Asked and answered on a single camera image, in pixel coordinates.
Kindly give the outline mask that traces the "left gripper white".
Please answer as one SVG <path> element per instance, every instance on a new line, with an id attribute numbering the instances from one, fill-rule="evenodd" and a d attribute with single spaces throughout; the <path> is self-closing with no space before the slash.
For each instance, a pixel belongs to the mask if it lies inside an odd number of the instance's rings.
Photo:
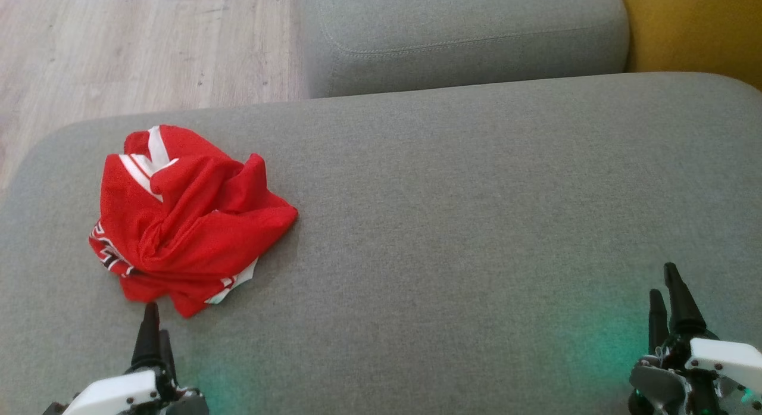
<path id="1" fill-rule="evenodd" d="M 62 414 L 210 414 L 198 388 L 177 385 L 170 334 L 160 330 L 155 302 L 145 304 L 131 372 L 90 383 Z"/>

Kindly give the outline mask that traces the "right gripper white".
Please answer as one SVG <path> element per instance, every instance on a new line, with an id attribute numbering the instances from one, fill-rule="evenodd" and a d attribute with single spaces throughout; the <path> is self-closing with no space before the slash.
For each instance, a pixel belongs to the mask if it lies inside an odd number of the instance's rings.
<path id="1" fill-rule="evenodd" d="M 753 345 L 710 339 L 677 265 L 664 263 L 663 295 L 649 291 L 648 350 L 630 372 L 631 414 L 759 414 L 761 355 Z M 691 339 L 673 339 L 689 336 Z"/>

